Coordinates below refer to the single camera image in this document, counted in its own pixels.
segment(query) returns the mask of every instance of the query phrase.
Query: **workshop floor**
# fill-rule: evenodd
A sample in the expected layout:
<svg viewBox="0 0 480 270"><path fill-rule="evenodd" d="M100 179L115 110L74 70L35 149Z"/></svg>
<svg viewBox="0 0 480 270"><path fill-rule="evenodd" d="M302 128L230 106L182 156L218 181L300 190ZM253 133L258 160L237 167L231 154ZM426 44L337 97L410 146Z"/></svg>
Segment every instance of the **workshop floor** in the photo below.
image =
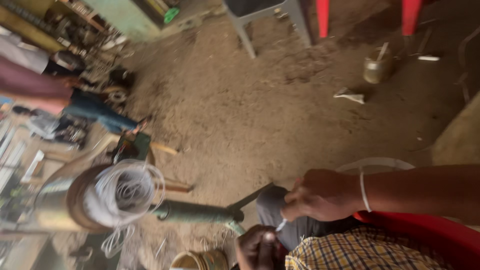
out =
<svg viewBox="0 0 480 270"><path fill-rule="evenodd" d="M429 146L464 106L454 85L462 73L457 48L480 23L479 5L444 0L425 7L420 22L438 20L420 25L410 49L417 52L432 26L424 52L440 53L441 60L419 61L404 51L394 75L379 85L363 80L363 60L386 41L394 53L403 48L398 1L332 1L330 37L310 49L288 19L255 21L254 60L228 18L212 18L138 46L124 61L138 76L128 112L135 119L153 114L146 129L153 140L181 150L176 156L155 151L165 176L195 186L187 195L167 193L172 199L227 206L269 182L290 186L309 168L334 169L366 157L429 165ZM312 31L316 36L317 27ZM468 60L478 59L478 44L468 45ZM479 64L468 66L478 70ZM472 93L479 87L474 75L468 83ZM332 98L342 87L365 93L367 103ZM254 204L245 214L245 227L255 224ZM212 247L218 232L220 248L221 228L145 217L124 248L123 264L131 269L138 255L148 270L167 269L177 253L203 250L203 237ZM230 264L232 243L227 238L224 245Z"/></svg>

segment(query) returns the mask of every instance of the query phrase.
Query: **yellow checked shirt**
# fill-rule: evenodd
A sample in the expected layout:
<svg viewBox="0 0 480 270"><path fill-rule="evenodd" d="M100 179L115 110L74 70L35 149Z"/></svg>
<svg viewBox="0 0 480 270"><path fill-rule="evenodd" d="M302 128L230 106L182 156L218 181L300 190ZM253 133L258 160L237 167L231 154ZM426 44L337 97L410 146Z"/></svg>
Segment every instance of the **yellow checked shirt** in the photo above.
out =
<svg viewBox="0 0 480 270"><path fill-rule="evenodd" d="M451 270L434 250L383 229L360 226L304 239L286 257L287 270Z"/></svg>

